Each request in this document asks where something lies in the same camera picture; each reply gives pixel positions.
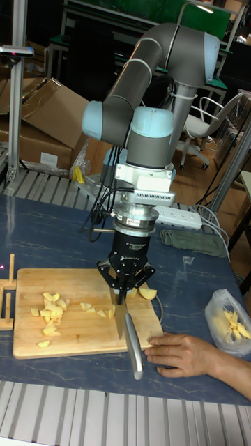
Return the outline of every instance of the cutting board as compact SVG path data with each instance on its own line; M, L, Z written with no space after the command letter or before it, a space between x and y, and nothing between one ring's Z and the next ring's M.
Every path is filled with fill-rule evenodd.
M70 299L58 331L61 336L45 337L45 322L31 315L31 308L43 309L43 293L60 293ZM21 269L17 272L13 355L17 359L113 353L126 351L124 335L117 334L114 317L103 318L98 314L83 312L80 303L92 304L96 311L106 314L112 307L109 287L96 269ZM127 298L142 349L151 336L161 336L162 328L151 301L140 294ZM50 340L47 348L38 342Z

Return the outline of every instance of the white power strip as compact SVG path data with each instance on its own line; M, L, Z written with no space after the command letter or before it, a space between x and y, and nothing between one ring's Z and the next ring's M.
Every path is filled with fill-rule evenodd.
M202 221L199 214L176 208L166 208L164 206L156 206L159 212L157 223L166 223L182 228L201 229Z

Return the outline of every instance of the towel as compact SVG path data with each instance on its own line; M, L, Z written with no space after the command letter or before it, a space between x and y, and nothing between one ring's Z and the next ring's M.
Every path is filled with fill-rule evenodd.
M227 255L223 241L217 235L162 230L160 238L164 245L174 248L190 249L215 257L226 257Z

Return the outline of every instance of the white label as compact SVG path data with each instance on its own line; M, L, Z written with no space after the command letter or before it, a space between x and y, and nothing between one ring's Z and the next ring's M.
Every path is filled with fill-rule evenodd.
M57 161L59 157L52 155L51 153L41 152L40 162L42 164L47 164L47 166L57 167Z
M134 220L133 218L127 218L126 224L129 224L130 226L138 226L140 225L140 220Z

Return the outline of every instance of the hand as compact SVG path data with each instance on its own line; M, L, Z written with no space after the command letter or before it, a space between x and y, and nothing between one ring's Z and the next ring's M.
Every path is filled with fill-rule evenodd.
M153 337L145 354L149 362L175 367L157 367L160 375L178 378L180 376L212 375L211 369L218 360L219 350L208 342L188 334L164 333Z

